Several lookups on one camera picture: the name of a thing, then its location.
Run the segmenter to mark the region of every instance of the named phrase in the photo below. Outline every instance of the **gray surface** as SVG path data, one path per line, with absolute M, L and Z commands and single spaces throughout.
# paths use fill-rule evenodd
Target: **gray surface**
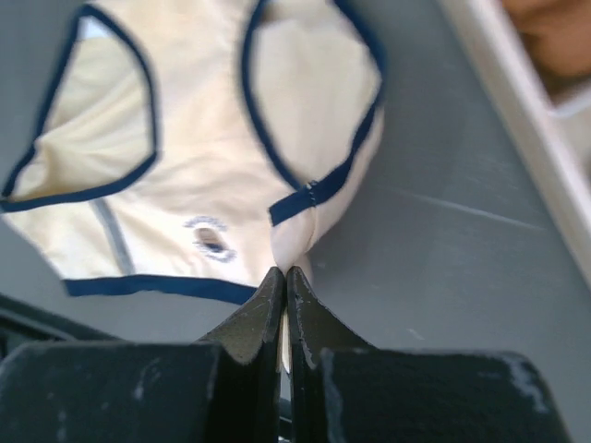
M 26 144 L 77 2 L 0 2 L 2 176 Z M 586 443 L 591 294 L 512 142 L 433 0 L 354 3 L 388 45 L 388 121 L 369 179 L 312 254 L 317 293 L 379 346 L 527 355 Z M 67 299 L 3 224 L 0 239 L 0 291 L 95 327 L 189 341 L 233 310 L 158 294 Z

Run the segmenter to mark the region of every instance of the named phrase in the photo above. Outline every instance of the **cream tank top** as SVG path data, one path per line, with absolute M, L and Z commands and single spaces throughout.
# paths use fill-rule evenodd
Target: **cream tank top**
M 242 304 L 351 202 L 384 69 L 344 0 L 88 3 L 2 217 L 70 295 Z

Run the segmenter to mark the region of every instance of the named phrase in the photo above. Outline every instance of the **embroidered logo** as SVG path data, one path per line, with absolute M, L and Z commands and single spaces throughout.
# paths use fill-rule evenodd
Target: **embroidered logo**
M 199 216 L 187 221 L 184 227 L 193 230 L 193 245 L 207 258 L 229 263 L 236 257 L 236 252 L 223 240 L 222 233 L 228 228 L 218 219 Z

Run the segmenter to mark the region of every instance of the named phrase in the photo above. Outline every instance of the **gray stripe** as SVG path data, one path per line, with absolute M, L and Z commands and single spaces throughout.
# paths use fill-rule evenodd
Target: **gray stripe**
M 109 208 L 109 205 L 107 205 L 107 202 L 103 198 L 93 200 L 90 205 L 98 215 L 99 220 L 106 231 L 107 237 L 109 237 L 111 248 L 113 249 L 117 265 L 121 269 L 121 272 L 123 272 L 124 275 L 135 274 L 136 268 L 131 261 L 126 241 L 123 238 L 119 223 L 117 223 L 117 219 Z

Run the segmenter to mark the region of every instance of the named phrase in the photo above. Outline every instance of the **black plastic part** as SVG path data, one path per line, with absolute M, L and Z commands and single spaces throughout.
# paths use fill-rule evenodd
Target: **black plastic part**
M 205 441 L 223 349 L 30 343 L 0 366 L 0 441 Z
M 287 273 L 287 312 L 291 343 L 292 423 L 294 441 L 326 440 L 322 380 L 317 365 L 328 349 L 375 349 L 347 328 L 312 292 L 304 272 Z
M 285 281 L 269 271 L 253 297 L 203 337 L 223 355 L 211 405 L 208 441 L 275 443 L 279 435 L 279 333 Z
M 0 294 L 0 363 L 25 343 L 78 340 L 115 339 Z
M 296 443 L 563 443 L 549 391 L 507 353 L 380 351 L 287 275 Z
M 323 441 L 569 441 L 548 388 L 516 354 L 327 350 L 320 372 Z
M 246 304 L 192 345 L 19 346 L 0 365 L 0 442 L 275 443 L 284 287 L 271 269 Z M 25 322 L 10 320 L 15 338 Z M 27 340 L 66 336 L 39 329 L 27 326 Z

